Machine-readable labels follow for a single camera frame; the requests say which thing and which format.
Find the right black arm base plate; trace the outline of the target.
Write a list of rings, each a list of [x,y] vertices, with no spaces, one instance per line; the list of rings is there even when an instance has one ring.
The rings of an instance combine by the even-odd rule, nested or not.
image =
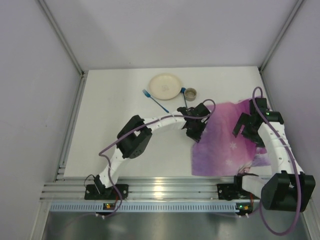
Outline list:
[[[254,199],[261,197],[263,188],[262,183],[219,183],[217,184],[217,193],[219,200],[250,200],[251,195]]]

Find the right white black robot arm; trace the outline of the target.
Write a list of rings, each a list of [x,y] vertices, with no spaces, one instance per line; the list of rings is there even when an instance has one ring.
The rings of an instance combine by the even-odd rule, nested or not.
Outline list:
[[[269,180],[256,173],[241,173],[235,177],[235,183],[258,197],[266,210],[304,212],[316,181],[295,161],[282,115],[268,108],[266,98],[256,97],[249,101],[249,113],[240,115],[232,134],[235,137],[242,134],[264,148],[271,166]]]

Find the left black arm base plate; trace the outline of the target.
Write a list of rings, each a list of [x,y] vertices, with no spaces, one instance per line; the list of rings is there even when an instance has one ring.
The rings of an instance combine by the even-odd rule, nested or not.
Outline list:
[[[118,191],[121,193],[122,199],[126,199],[129,194],[128,184],[116,184]],[[120,200],[118,192],[114,187],[109,187],[99,193],[94,184],[88,184],[84,194],[85,200]]]

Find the purple pink printed cloth mat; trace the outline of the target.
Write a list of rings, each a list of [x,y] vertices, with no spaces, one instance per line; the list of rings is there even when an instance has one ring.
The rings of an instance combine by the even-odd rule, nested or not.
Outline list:
[[[232,132],[242,113],[250,112],[249,99],[216,106],[207,121],[199,142],[192,147],[191,174],[205,177],[226,177],[249,173],[252,168],[270,168],[265,148],[257,147],[241,134]]]

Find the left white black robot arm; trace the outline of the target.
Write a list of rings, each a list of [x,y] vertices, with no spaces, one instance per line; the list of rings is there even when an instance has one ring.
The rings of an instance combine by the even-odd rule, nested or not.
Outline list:
[[[94,178],[99,195],[109,195],[115,187],[121,170],[131,159],[139,157],[147,148],[152,136],[167,131],[186,130],[186,135],[199,142],[207,121],[216,110],[203,103],[196,107],[179,107],[176,111],[160,117],[142,118],[134,115],[117,135],[117,140],[99,152],[106,158],[107,167]]]

